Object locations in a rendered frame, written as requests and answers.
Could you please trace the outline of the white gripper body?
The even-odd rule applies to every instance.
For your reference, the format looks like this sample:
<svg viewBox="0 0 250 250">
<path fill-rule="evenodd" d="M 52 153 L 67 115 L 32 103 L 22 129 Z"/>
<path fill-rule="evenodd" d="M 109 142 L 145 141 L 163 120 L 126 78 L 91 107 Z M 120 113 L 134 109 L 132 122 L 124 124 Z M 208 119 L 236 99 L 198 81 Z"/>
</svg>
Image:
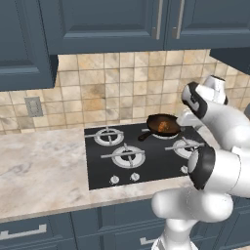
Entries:
<svg viewBox="0 0 250 250">
<path fill-rule="evenodd" d="M 181 127 L 192 126 L 195 127 L 199 124 L 199 119 L 192 113 L 190 109 L 184 109 L 179 115 L 176 122 Z"/>
</svg>

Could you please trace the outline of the black frying pan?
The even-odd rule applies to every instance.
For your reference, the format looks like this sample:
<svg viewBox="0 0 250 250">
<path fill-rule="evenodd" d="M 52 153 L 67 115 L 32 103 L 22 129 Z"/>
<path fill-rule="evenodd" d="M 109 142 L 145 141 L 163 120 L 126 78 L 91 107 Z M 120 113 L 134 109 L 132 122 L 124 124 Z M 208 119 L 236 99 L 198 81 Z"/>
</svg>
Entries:
<svg viewBox="0 0 250 250">
<path fill-rule="evenodd" d="M 140 142 L 143 142 L 151 135 L 169 138 L 176 136 L 181 132 L 181 127 L 177 123 L 177 117 L 171 114 L 152 114 L 147 118 L 146 126 L 148 132 L 138 136 Z"/>
</svg>

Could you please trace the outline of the black gas hob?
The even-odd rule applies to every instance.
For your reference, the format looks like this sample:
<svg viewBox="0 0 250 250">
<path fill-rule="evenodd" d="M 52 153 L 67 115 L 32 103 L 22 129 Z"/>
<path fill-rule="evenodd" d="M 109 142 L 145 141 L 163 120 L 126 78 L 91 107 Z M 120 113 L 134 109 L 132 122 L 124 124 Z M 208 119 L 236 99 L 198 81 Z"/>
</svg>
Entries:
<svg viewBox="0 0 250 250">
<path fill-rule="evenodd" d="M 181 177 L 192 151 L 205 143 L 191 127 L 170 138 L 151 135 L 143 142 L 145 123 L 88 128 L 84 131 L 90 189 Z M 134 182 L 131 175 L 140 178 Z M 110 182 L 112 176 L 119 183 Z"/>
</svg>

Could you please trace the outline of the dark blue base cupboard door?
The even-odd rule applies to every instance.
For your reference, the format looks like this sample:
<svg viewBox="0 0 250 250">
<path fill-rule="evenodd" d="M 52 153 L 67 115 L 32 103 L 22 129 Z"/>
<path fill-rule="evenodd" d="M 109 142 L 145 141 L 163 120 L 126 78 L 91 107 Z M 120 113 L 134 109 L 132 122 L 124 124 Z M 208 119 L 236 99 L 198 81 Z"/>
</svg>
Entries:
<svg viewBox="0 0 250 250">
<path fill-rule="evenodd" d="M 234 196 L 232 214 L 223 222 L 197 223 L 191 241 L 199 250 L 235 250 L 250 245 L 250 198 Z"/>
</svg>

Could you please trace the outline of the dark blue wall cupboard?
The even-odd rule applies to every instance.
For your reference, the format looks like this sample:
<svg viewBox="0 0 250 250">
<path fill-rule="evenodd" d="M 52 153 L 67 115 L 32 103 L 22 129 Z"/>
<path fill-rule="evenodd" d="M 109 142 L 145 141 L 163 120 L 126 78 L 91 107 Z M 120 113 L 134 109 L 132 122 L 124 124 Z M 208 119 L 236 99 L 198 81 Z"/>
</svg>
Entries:
<svg viewBox="0 0 250 250">
<path fill-rule="evenodd" d="M 240 72 L 250 75 L 250 47 L 212 49 L 210 56 Z"/>
</svg>

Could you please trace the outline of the dark blue wall cupboard door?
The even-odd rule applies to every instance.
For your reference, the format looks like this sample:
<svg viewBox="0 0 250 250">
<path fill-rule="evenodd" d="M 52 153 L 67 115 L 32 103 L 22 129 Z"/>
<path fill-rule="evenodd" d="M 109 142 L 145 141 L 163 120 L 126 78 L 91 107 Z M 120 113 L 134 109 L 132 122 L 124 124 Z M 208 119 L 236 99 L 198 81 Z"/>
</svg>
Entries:
<svg viewBox="0 0 250 250">
<path fill-rule="evenodd" d="M 39 0 L 0 0 L 0 92 L 55 87 Z"/>
<path fill-rule="evenodd" d="M 163 0 L 160 39 L 152 38 L 158 0 L 39 0 L 52 55 L 161 51 L 169 0 Z"/>
<path fill-rule="evenodd" d="M 169 0 L 165 49 L 250 47 L 250 0 L 186 0 L 179 39 L 172 37 L 180 0 Z"/>
</svg>

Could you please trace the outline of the grey wall socket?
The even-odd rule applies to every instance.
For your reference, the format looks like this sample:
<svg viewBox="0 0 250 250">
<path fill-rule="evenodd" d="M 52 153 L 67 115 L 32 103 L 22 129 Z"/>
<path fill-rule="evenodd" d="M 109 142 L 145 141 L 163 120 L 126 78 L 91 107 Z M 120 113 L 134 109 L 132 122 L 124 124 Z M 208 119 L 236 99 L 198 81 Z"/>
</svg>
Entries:
<svg viewBox="0 0 250 250">
<path fill-rule="evenodd" d="M 24 98 L 29 117 L 41 117 L 43 115 L 42 105 L 39 97 Z"/>
</svg>

